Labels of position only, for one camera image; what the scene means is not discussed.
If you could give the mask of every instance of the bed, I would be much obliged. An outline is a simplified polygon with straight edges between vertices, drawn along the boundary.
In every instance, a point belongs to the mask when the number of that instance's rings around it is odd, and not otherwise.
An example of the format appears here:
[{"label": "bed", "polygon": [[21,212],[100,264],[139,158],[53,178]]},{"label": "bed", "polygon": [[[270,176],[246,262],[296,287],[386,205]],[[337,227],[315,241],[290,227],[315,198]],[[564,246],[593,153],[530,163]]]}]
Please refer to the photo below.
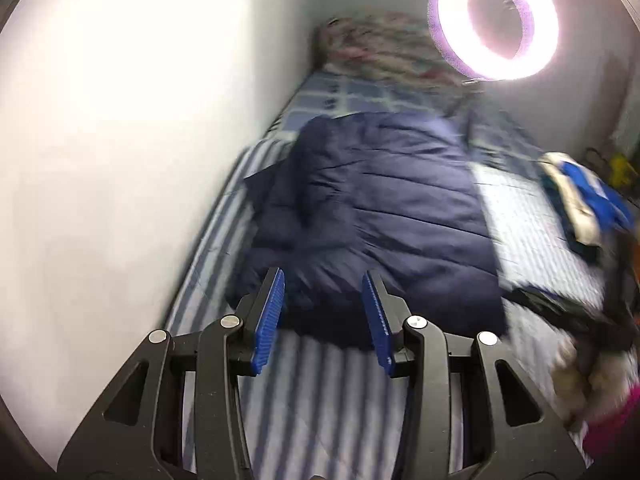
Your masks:
[{"label": "bed", "polygon": [[[203,329],[231,309],[225,290],[236,260],[252,236],[252,206],[242,179],[287,155],[311,118],[359,111],[431,110],[450,113],[458,96],[394,84],[312,74],[274,125],[247,149],[212,208],[190,269],[168,315],[172,335]],[[530,283],[599,305],[602,277],[567,247],[552,207],[537,182],[540,149],[508,114],[483,95],[473,97],[477,119],[469,135],[472,171],[501,266],[501,279]],[[509,340],[524,369],[549,401],[550,363],[562,333],[535,314],[505,302]],[[185,467],[194,470],[191,401],[184,405]],[[254,475],[259,480],[390,478],[398,450],[406,382],[390,380],[375,354],[339,349],[279,331],[270,364],[242,378],[242,416]],[[452,403],[459,405],[459,390]],[[462,466],[462,422],[452,410],[450,469]]]}]

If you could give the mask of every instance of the white cloth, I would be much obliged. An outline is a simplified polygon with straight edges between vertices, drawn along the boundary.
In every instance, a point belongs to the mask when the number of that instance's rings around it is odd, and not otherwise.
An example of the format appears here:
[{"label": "white cloth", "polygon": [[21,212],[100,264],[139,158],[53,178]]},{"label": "white cloth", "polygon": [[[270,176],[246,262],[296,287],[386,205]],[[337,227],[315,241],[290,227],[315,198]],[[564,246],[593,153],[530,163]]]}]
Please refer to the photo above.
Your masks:
[{"label": "white cloth", "polygon": [[[576,241],[584,245],[599,246],[601,244],[600,227],[598,226],[596,215],[592,209],[584,203],[580,192],[572,180],[559,169],[559,166],[564,162],[570,162],[576,166],[580,165],[565,153],[557,152],[545,153],[538,159],[538,162],[540,168],[542,168],[546,175],[558,186],[558,192],[560,193],[564,210],[574,226]],[[595,184],[593,187],[596,189],[596,192],[598,194],[602,192],[604,195],[598,177],[586,168],[583,168],[583,170],[590,184],[592,184],[592,186]]]}]

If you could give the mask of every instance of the navy blue puffer jacket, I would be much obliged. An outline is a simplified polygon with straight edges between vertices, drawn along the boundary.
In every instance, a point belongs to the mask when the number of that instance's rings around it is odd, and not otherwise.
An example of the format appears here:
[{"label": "navy blue puffer jacket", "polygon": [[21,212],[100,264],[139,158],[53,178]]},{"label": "navy blue puffer jacket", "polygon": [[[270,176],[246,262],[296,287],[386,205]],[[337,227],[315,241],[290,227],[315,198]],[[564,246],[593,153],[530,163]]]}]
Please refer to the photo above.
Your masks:
[{"label": "navy blue puffer jacket", "polygon": [[449,121],[421,113],[315,118],[286,160],[247,181],[250,191],[265,184],[231,301],[280,266],[281,326],[367,347],[360,287],[377,269],[389,293],[445,332],[505,332],[493,243]]}]

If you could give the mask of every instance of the metal screw cap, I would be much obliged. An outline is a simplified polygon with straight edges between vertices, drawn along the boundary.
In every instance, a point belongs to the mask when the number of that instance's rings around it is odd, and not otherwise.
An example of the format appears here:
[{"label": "metal screw cap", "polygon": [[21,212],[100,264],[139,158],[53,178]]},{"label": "metal screw cap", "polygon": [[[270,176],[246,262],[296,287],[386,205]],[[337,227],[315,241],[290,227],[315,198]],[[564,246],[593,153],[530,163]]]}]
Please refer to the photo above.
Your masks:
[{"label": "metal screw cap", "polygon": [[225,328],[233,328],[235,326],[238,326],[239,324],[240,319],[238,318],[238,316],[225,316],[220,320],[220,325]]},{"label": "metal screw cap", "polygon": [[478,339],[487,346],[493,346],[498,342],[498,336],[493,332],[481,332],[478,334]]},{"label": "metal screw cap", "polygon": [[422,316],[410,316],[406,322],[411,328],[424,328],[428,325],[427,320]]},{"label": "metal screw cap", "polygon": [[149,341],[152,343],[161,343],[166,339],[166,332],[164,330],[154,330],[149,334]]}]

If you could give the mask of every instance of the pink fabric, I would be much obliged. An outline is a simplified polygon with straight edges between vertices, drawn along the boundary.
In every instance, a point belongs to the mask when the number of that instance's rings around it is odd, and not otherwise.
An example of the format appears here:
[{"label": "pink fabric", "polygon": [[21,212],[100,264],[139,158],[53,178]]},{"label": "pink fabric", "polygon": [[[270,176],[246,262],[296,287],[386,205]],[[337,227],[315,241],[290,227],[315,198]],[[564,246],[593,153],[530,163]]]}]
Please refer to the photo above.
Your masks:
[{"label": "pink fabric", "polygon": [[589,424],[589,431],[584,437],[582,448],[591,458],[595,459],[620,431],[628,416],[640,401],[640,384],[631,388],[626,404],[617,414],[597,424]]}]

